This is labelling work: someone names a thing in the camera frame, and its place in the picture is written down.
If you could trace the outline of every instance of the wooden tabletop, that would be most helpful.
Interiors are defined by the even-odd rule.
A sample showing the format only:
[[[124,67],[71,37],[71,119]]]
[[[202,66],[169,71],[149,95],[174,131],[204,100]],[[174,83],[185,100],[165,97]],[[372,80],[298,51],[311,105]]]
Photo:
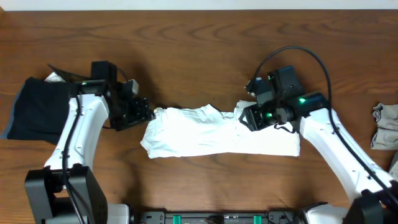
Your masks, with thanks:
[[[371,113],[379,102],[398,102],[396,11],[7,12],[0,21],[0,131],[24,81],[51,72],[46,63],[89,75],[92,61],[109,60],[139,82],[154,106],[211,103],[232,111],[239,100],[253,100],[243,87],[259,62],[286,45],[308,47],[322,58],[340,120],[387,169],[395,152],[370,150]],[[263,74],[286,65],[295,66],[308,91],[326,93],[319,65],[296,50],[271,60]],[[300,208],[318,201],[349,206],[340,182],[306,140],[300,157],[149,159],[139,144],[145,129],[102,130],[94,174],[108,202],[174,211]],[[33,222],[24,179],[54,149],[42,141],[0,141],[0,223]]]

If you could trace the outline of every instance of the dark folded fabric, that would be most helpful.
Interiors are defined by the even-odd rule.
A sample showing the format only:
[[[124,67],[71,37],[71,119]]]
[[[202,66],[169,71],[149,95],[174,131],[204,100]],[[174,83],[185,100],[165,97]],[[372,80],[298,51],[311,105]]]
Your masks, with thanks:
[[[57,144],[68,118],[70,90],[70,83],[28,78],[1,137]]]

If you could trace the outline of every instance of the green strip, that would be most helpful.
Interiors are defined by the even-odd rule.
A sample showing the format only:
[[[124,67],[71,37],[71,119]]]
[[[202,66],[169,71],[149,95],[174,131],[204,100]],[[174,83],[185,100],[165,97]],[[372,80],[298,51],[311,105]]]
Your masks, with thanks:
[[[173,216],[173,224],[181,224],[181,215],[174,215]]]
[[[254,224],[261,224],[261,216],[260,215],[255,215],[253,217],[254,219]]]

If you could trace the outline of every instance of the gray cloth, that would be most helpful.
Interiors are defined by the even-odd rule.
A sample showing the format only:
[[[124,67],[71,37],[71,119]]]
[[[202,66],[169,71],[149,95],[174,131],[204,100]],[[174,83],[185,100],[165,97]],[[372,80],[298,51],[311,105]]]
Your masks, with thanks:
[[[398,149],[398,105],[379,103],[373,109],[377,132],[372,138],[371,149]]]

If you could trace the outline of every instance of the cable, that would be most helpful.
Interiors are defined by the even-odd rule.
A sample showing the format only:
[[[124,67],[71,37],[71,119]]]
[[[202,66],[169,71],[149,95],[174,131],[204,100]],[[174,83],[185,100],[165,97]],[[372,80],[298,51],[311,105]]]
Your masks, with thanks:
[[[396,199],[396,197],[391,193],[390,189],[377,177],[377,175],[365,164],[365,162],[354,152],[354,150],[349,146],[349,144],[346,142],[346,140],[344,139],[344,137],[341,135],[341,133],[339,132],[339,129],[337,128],[334,120],[333,120],[333,116],[332,116],[332,108],[331,108],[331,83],[330,83],[330,77],[329,77],[329,73],[328,70],[326,69],[326,66],[323,64],[323,62],[321,61],[321,59],[315,54],[313,53],[311,50],[306,49],[305,47],[300,47],[300,46],[287,46],[287,47],[282,47],[279,50],[274,51],[273,53],[271,53],[270,55],[268,55],[261,63],[260,65],[257,67],[256,72],[254,73],[254,77],[253,80],[255,78],[258,77],[260,71],[261,71],[261,67],[272,57],[274,57],[276,54],[278,54],[279,52],[282,52],[284,50],[288,50],[288,49],[297,49],[297,50],[303,50],[304,52],[310,54],[315,60],[317,60],[317,62],[319,63],[319,65],[321,66],[323,72],[325,73],[325,78],[326,78],[326,82],[328,85],[328,105],[327,105],[327,109],[329,112],[329,120],[330,120],[330,124],[333,127],[334,132],[337,134],[337,136],[339,137],[340,141],[343,143],[343,145],[347,148],[347,150],[353,155],[353,157],[359,162],[359,164],[361,164],[361,166],[363,166],[363,168],[366,170],[366,172],[368,172],[369,176],[371,176],[380,186],[381,188],[383,188],[383,190],[385,191],[385,193],[387,194],[387,196],[390,198],[390,203],[393,204],[393,206],[395,206],[395,209],[398,210],[398,200]]]
[[[128,82],[129,80],[127,79],[126,74],[124,73],[123,70],[121,70],[119,67],[116,66],[116,68],[119,70],[120,73],[122,73],[122,76],[124,77],[124,79],[126,79],[126,82]]]
[[[75,213],[76,213],[76,215],[77,215],[77,217],[79,219],[79,222],[80,222],[80,224],[85,224],[83,216],[81,215],[81,212],[80,212],[80,210],[79,210],[79,208],[77,206],[77,202],[76,202],[75,196],[73,195],[72,186],[69,183],[68,174],[67,174],[67,168],[68,168],[67,157],[68,157],[68,152],[69,152],[69,144],[70,144],[70,141],[71,141],[72,136],[73,136],[73,132],[75,131],[77,122],[78,122],[80,114],[81,114],[81,107],[80,107],[80,100],[78,98],[78,93],[76,94],[75,98],[76,98],[76,102],[77,102],[77,114],[76,114],[75,120],[73,121],[72,127],[70,128],[69,135],[68,135],[67,140],[65,142],[65,147],[63,148],[62,177],[63,177],[63,182],[64,182],[64,184],[65,184],[65,186],[67,188],[67,192],[68,192],[68,195],[70,197],[71,203],[73,205],[73,209],[74,209],[74,211],[75,211]]]

